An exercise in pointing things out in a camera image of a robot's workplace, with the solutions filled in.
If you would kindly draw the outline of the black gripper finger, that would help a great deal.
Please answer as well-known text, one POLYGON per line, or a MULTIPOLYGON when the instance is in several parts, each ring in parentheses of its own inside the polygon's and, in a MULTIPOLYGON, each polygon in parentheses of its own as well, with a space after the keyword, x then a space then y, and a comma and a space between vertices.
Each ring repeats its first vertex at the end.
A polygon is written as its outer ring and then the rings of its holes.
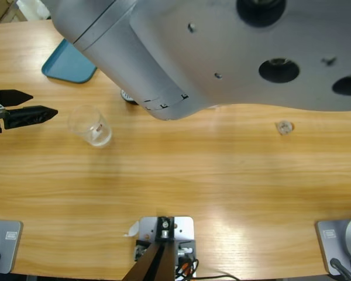
POLYGON ((4 117, 4 128, 13 129, 23 126, 42 124, 58 114, 58 110, 41 105, 10 109, 4 117))
POLYGON ((32 95, 18 90, 0 90, 0 104, 4 107, 13 107, 33 99, 32 95))

